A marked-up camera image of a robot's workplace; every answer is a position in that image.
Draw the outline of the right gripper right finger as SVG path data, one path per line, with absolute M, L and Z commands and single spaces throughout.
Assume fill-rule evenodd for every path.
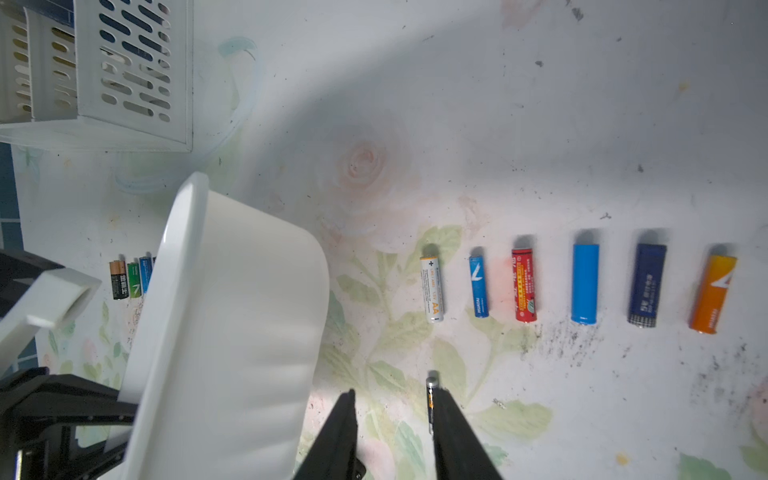
M 502 479 L 456 401 L 442 388 L 433 391 L 432 427 L 439 480 Z

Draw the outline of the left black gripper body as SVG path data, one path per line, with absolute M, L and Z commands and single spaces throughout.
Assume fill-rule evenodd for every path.
M 46 367 L 19 371 L 1 381 L 1 477 L 97 479 L 122 463 L 127 442 L 81 447 L 82 426 L 132 426 L 138 406 L 118 391 Z

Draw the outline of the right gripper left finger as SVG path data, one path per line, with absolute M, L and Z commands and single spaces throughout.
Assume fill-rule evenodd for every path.
M 353 389 L 341 394 L 294 475 L 301 479 L 358 478 L 358 422 Z

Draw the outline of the black silver AAA battery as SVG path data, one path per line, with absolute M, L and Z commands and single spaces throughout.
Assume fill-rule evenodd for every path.
M 439 373 L 430 371 L 425 381 L 426 404 L 427 404 L 427 422 L 429 433 L 434 435 L 434 392 L 440 388 Z

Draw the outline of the black copper Duracell AA battery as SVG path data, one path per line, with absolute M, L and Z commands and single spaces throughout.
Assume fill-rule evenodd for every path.
M 113 298 L 115 300 L 129 297 L 129 285 L 126 264 L 123 260 L 114 260 L 109 263 L 110 280 Z

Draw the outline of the green battery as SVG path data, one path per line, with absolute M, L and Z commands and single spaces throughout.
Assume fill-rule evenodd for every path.
M 138 262 L 130 262 L 126 264 L 129 297 L 140 298 L 143 295 L 143 288 L 141 282 L 140 266 Z

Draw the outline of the red AA battery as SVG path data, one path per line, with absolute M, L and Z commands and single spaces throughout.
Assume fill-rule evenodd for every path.
M 513 249 L 512 264 L 516 319 L 523 323 L 533 323 L 537 320 L 533 250 Z

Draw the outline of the white orange AA battery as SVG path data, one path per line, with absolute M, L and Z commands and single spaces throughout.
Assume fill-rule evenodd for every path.
M 442 322 L 444 319 L 444 302 L 439 259 L 437 257 L 422 257 L 420 267 L 426 317 L 431 322 Z

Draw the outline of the dark blue AAA battery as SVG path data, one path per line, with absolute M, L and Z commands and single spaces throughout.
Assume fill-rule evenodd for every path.
M 666 245 L 637 245 L 628 310 L 632 325 L 656 327 L 666 253 Z

